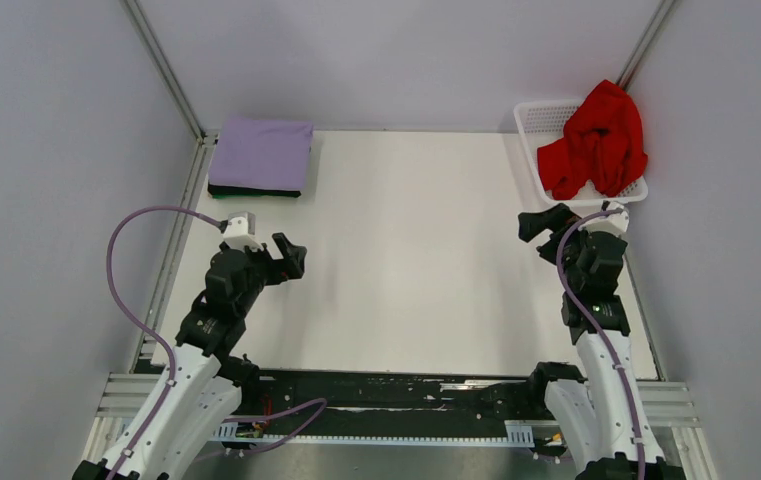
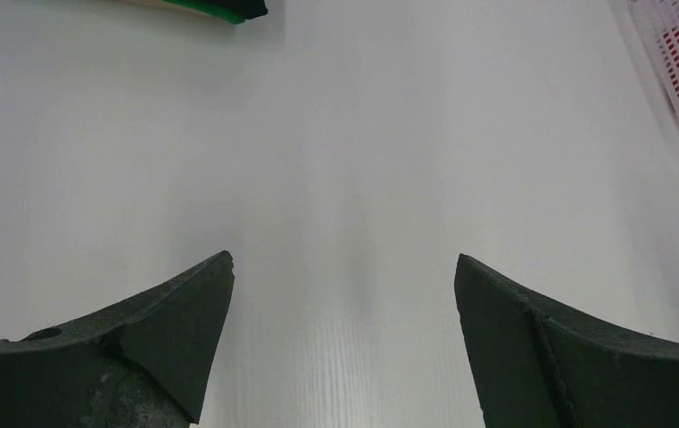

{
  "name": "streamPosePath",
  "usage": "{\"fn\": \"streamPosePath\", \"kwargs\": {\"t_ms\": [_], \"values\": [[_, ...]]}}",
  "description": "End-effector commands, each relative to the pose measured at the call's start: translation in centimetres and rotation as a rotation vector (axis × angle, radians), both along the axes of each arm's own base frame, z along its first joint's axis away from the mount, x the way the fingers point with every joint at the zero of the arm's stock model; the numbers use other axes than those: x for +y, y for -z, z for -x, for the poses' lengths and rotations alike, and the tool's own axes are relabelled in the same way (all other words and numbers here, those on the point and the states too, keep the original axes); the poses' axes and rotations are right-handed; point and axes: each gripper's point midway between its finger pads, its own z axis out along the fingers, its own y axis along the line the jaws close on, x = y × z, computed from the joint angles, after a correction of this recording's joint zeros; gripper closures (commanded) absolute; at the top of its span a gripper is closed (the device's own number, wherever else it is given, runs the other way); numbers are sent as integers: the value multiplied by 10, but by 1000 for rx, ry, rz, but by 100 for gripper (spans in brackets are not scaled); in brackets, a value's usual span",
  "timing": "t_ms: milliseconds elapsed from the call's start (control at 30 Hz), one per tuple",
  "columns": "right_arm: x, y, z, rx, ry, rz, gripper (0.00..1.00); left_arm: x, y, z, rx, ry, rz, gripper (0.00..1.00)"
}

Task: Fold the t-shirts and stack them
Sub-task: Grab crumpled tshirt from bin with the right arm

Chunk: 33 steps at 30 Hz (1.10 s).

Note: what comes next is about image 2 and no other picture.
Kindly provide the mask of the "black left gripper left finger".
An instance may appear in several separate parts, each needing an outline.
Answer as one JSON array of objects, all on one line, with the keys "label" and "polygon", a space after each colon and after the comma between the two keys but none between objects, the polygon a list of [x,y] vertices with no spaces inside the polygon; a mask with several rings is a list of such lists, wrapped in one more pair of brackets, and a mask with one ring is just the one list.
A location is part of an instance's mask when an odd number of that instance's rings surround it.
[{"label": "black left gripper left finger", "polygon": [[198,423],[234,282],[222,251],[96,312],[0,340],[0,427]]}]

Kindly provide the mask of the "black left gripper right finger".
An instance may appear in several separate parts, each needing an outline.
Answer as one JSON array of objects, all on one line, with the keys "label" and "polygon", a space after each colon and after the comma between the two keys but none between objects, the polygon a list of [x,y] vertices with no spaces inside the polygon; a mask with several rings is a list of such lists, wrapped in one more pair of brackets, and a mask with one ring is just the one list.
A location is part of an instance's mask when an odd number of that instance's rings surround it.
[{"label": "black left gripper right finger", "polygon": [[598,319],[460,255],[454,293],[488,427],[679,427],[679,343]]}]

